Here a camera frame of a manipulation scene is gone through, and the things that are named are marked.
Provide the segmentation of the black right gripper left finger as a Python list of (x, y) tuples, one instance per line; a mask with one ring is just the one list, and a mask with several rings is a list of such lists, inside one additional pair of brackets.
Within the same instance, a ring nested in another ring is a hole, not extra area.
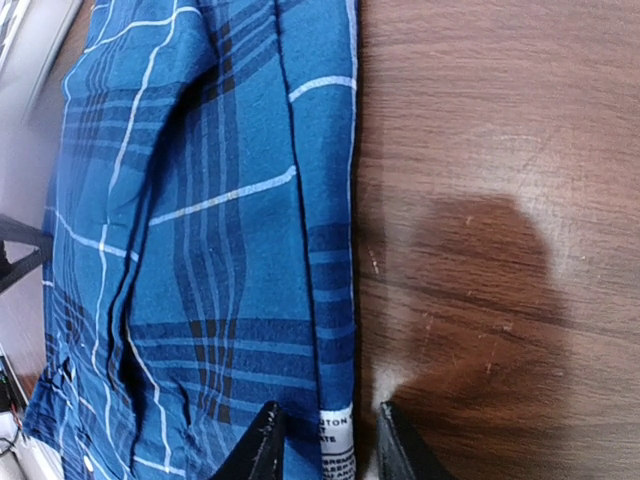
[(212, 480), (282, 480), (286, 413), (266, 402)]

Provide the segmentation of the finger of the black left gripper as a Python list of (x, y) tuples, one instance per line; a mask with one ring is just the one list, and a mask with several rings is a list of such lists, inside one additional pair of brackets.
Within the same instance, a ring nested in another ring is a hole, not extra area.
[(1, 292), (49, 262), (52, 252), (51, 235), (1, 215)]

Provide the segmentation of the blue plaid long sleeve shirt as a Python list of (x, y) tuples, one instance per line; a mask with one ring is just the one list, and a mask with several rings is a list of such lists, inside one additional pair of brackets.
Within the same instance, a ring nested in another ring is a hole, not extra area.
[(26, 433), (67, 479), (211, 479), (264, 404), (352, 479), (354, 1), (98, 1), (64, 83)]

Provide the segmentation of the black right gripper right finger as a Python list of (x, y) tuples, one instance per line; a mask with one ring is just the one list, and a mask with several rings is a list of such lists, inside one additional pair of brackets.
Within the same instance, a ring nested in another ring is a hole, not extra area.
[(456, 480), (392, 401), (379, 407), (376, 457), (382, 480)]

